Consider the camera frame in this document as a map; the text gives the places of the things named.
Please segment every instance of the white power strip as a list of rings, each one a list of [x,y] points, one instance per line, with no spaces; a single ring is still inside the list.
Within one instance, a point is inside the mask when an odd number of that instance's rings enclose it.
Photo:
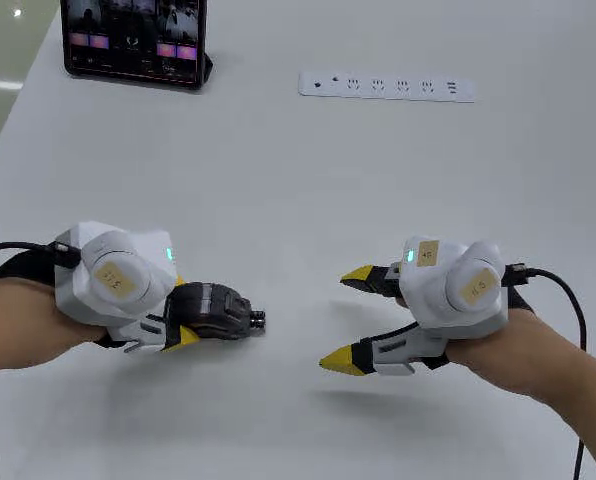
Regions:
[[[317,97],[466,103],[475,101],[475,88],[469,80],[433,76],[302,72],[298,91],[301,95]]]

